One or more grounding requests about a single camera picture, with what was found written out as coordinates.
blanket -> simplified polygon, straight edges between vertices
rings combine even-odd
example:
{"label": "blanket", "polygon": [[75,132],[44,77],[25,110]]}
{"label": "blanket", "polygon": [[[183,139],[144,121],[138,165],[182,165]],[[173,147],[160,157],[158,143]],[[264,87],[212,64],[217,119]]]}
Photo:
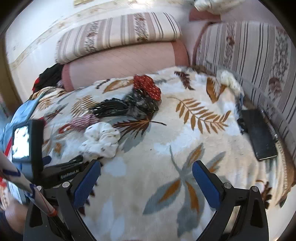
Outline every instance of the blanket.
{"label": "blanket", "polygon": [[[100,160],[98,185],[79,209],[96,239],[196,240],[215,212],[192,175],[196,160],[236,188],[256,185],[268,217],[287,188],[281,143],[276,144],[277,158],[258,162],[237,125],[233,92],[215,78],[177,66],[148,76],[161,89],[162,103],[153,117],[101,119],[117,128],[121,139],[115,157]],[[40,102],[31,118],[46,120],[43,156],[52,157],[48,165],[69,161],[86,140],[84,131],[64,128],[67,123],[96,103],[123,99],[132,88],[133,77],[100,80]]]}

black cloth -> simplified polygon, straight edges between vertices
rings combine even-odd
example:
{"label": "black cloth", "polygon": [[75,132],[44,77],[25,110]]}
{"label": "black cloth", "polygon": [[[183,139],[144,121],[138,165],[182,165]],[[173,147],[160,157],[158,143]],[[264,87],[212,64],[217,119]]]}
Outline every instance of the black cloth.
{"label": "black cloth", "polygon": [[48,87],[56,86],[62,79],[63,64],[55,64],[54,66],[47,68],[42,74],[39,75],[39,81],[36,81],[33,87],[33,93]]}
{"label": "black cloth", "polygon": [[0,212],[0,240],[1,241],[23,241],[23,235],[14,231],[8,224],[5,212]]}

sofa cushion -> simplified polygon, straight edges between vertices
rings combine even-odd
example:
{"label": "sofa cushion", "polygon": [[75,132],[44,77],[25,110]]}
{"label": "sofa cushion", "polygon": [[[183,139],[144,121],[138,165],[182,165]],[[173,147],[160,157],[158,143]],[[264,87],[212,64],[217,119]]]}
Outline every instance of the sofa cushion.
{"label": "sofa cushion", "polygon": [[179,24],[164,12],[135,13],[98,20],[66,32],[57,43],[56,62],[64,64],[112,47],[172,41],[180,36]]}
{"label": "sofa cushion", "polygon": [[260,22],[210,25],[193,65],[235,74],[246,95],[263,108],[296,160],[296,49],[286,31]]}
{"label": "sofa cushion", "polygon": [[175,65],[189,66],[180,40],[121,46],[76,59],[64,65],[62,80],[67,91],[97,80],[151,74]]}

smartphone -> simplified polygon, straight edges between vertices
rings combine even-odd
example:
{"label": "smartphone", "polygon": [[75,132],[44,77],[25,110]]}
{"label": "smartphone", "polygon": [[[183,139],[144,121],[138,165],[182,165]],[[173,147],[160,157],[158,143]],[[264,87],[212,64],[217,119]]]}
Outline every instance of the smartphone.
{"label": "smartphone", "polygon": [[242,110],[241,114],[257,160],[263,161],[276,157],[278,153],[275,141],[260,111]]}

blue cloth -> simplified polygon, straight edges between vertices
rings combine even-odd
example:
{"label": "blue cloth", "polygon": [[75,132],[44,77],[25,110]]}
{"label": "blue cloth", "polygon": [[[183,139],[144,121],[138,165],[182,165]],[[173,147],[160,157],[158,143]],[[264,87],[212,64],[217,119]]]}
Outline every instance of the blue cloth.
{"label": "blue cloth", "polygon": [[0,149],[2,151],[5,151],[7,144],[12,137],[13,127],[17,124],[27,121],[31,117],[36,106],[38,105],[39,100],[44,96],[44,94],[45,93],[41,94],[35,100],[27,100],[17,109],[11,122],[6,125],[4,132],[0,137]]}

